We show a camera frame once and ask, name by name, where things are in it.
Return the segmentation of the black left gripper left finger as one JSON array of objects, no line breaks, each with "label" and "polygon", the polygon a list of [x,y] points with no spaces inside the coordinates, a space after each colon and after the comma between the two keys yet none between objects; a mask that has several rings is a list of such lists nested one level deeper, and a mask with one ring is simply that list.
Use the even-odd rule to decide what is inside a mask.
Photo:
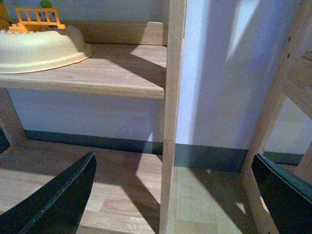
[{"label": "black left gripper left finger", "polygon": [[0,216],[2,234],[75,234],[89,200],[96,156],[89,152]]}]

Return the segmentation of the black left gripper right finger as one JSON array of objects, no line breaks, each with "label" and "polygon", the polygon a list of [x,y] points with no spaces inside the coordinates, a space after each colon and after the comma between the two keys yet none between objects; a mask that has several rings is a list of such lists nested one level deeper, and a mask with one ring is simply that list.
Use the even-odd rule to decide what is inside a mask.
[{"label": "black left gripper right finger", "polygon": [[312,232],[312,185],[256,154],[252,171],[260,194],[281,234]]}]

